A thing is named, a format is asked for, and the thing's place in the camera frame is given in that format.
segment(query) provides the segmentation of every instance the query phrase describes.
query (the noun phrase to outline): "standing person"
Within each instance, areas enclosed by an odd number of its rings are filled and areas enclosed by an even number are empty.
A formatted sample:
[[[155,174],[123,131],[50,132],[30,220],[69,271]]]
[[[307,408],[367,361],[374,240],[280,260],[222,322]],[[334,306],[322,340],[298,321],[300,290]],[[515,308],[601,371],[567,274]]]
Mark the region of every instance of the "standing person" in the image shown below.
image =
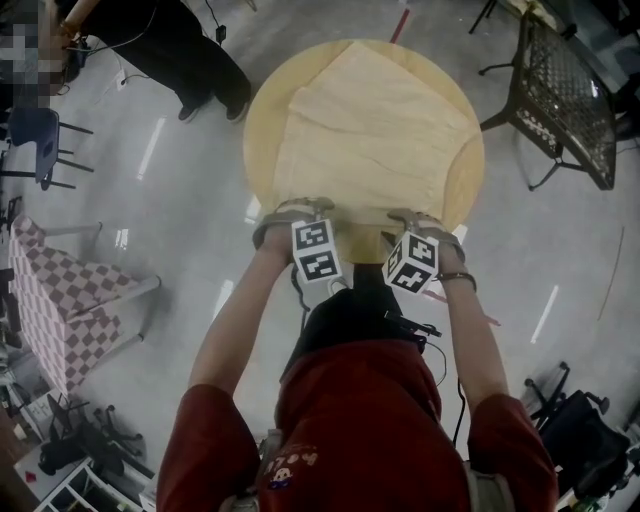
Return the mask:
[[[400,308],[379,265],[356,265],[354,289],[310,316],[282,380],[282,442],[261,465],[232,397],[271,289],[292,261],[290,226],[272,224],[196,358],[160,470],[158,512],[555,510],[554,466],[508,394],[464,253],[441,225],[421,219],[449,274],[442,285],[471,410],[473,471],[440,426],[419,343],[383,318]]]
[[[213,96],[227,108],[229,121],[237,122],[246,113],[249,80],[202,34],[200,22],[180,0],[55,1],[63,39],[83,33],[114,46],[118,55],[178,95],[181,121],[193,119]]]

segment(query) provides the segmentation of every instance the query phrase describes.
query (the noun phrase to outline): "metal mesh chair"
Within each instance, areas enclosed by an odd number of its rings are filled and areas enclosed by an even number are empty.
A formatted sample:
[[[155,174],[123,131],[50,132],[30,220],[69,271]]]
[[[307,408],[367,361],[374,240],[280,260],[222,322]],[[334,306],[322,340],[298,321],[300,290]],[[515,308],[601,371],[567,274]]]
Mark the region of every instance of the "metal mesh chair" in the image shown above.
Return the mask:
[[[512,62],[489,66],[513,67],[504,109],[484,121],[482,131],[511,123],[555,160],[537,185],[564,167],[584,171],[601,190],[613,189],[616,136],[613,96],[602,80],[567,41],[530,11],[520,24],[518,50]],[[562,159],[564,149],[578,161]]]

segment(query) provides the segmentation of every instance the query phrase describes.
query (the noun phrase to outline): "concrete floor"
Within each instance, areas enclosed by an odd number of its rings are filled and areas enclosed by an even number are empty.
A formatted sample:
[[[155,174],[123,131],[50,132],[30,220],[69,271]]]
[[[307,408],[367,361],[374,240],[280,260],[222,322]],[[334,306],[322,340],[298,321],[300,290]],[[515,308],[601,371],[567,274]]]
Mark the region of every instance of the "concrete floor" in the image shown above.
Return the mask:
[[[191,3],[207,32],[213,33],[204,3]],[[216,15],[228,27],[225,48],[256,88],[282,62],[309,46],[340,38],[389,40],[404,9],[393,0],[261,0],[253,13],[239,0],[216,3]],[[470,36],[467,30],[481,7],[480,0],[415,2],[398,43],[449,73],[482,120],[502,108],[510,71],[480,77],[477,70],[512,57],[518,23],[498,8]],[[124,67],[129,74],[135,72],[126,62]],[[82,387],[85,397],[96,405],[114,404],[121,418],[144,434],[148,464],[155,469],[219,295],[238,281],[252,256],[254,226],[245,219],[255,217],[255,203],[244,177],[242,125],[229,125],[215,101],[183,125],[171,91],[133,78],[118,92],[110,82],[118,69],[114,54],[101,52],[89,59],[70,92],[54,99],[62,120],[95,130],[92,137],[63,132],[61,144],[76,150],[76,161],[94,167],[95,174],[57,167],[56,179],[77,184],[75,191],[42,192],[31,182],[9,179],[5,187],[23,189],[25,211],[41,225],[101,220],[106,228],[91,257],[116,263],[134,276],[162,277],[144,343],[114,354]],[[141,175],[143,155],[158,126],[157,145]],[[511,127],[486,133],[485,144],[485,183],[465,222],[464,245],[485,310],[501,324],[494,332],[512,393],[521,395],[527,376],[549,379],[565,360],[572,367],[569,391],[579,388],[608,396],[612,406],[607,421],[619,425],[639,398],[640,275],[634,271],[634,254],[640,250],[640,155],[619,155],[611,192],[599,191],[581,173],[561,171],[531,193],[525,179],[541,178],[549,159]],[[29,155],[18,155],[17,160],[7,168],[29,165]],[[600,316],[623,227],[618,269]],[[72,239],[57,243],[78,249]],[[555,303],[532,343],[555,286]],[[324,293],[308,290],[309,300],[318,302]],[[406,298],[402,305],[407,316],[434,323],[444,333],[437,343],[449,355],[449,368],[440,391],[443,425],[452,433],[460,402],[446,306]],[[297,297],[284,275],[236,397],[256,433],[273,423],[278,378],[299,322]],[[425,358],[438,378],[441,356],[428,348]],[[634,494],[622,496],[612,508],[624,510]]]

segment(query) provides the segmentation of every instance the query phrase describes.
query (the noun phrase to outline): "round wooden table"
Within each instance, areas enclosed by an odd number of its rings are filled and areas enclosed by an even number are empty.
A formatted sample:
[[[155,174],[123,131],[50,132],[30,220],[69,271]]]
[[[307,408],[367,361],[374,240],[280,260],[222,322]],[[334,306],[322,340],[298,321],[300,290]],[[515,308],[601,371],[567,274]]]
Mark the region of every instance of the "round wooden table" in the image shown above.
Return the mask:
[[[292,57],[267,79],[253,100],[244,129],[244,163],[249,186],[265,211],[272,211],[278,206],[274,204],[272,183],[291,98],[352,42],[324,43]],[[383,41],[360,42],[415,75],[478,126],[477,135],[463,146],[447,176],[441,220],[447,229],[455,229],[469,214],[484,178],[482,134],[469,100],[449,75],[422,55]],[[401,228],[399,224],[346,224],[340,219],[332,220],[336,226],[340,257],[352,263],[384,262],[387,249],[380,232],[398,232]]]

